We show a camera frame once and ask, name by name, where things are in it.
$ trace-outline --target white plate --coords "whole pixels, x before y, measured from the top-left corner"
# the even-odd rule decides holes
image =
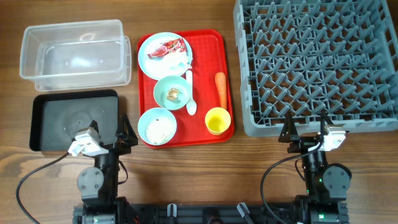
[[[148,54],[155,51],[157,45],[178,38],[181,38],[181,36],[170,32],[162,32],[150,36],[144,41],[144,43],[142,43],[138,51],[138,64],[141,70],[149,78],[153,78],[154,80],[160,80],[164,77],[172,75],[181,76],[188,70],[188,67],[183,66],[182,64],[175,69],[164,68],[162,59],[149,59],[148,57]],[[185,39],[184,42],[187,46],[188,58],[192,58],[191,46],[189,46],[188,42]]]

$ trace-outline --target gray crate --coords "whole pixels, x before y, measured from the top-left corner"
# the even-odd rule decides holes
[[[321,112],[352,132],[398,129],[398,40],[386,0],[237,0],[244,130],[299,134]]]

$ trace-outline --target yellow bowl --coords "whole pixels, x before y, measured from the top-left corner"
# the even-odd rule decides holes
[[[211,134],[220,135],[231,125],[231,115],[223,108],[213,108],[207,112],[205,123]]]

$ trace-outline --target orange carrot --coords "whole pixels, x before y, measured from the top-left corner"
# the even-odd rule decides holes
[[[226,109],[226,75],[223,72],[216,74],[216,86],[220,96],[221,107]]]

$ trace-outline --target wooden table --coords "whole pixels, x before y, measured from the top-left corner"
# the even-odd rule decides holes
[[[59,156],[29,149],[32,101],[40,93],[19,76],[22,36],[27,26],[61,22],[120,19],[134,55],[141,36],[163,31],[216,29],[225,39],[236,132],[226,143],[152,150],[140,144],[122,156],[129,180],[119,195],[132,203],[260,203],[263,172],[287,157],[277,138],[249,138],[243,131],[239,93],[239,59],[235,46],[234,0],[155,1],[3,1],[0,3],[0,223],[30,223],[18,207],[15,189],[32,169]],[[115,90],[125,96],[133,127],[138,122],[137,65],[132,82]],[[348,190],[352,223],[396,223],[398,219],[398,132],[349,134],[328,153],[353,172]],[[70,223],[73,206],[81,203],[77,175],[93,160],[68,157],[29,178],[21,198],[42,223]],[[269,201],[291,201],[305,194],[293,162],[282,164],[266,180]]]

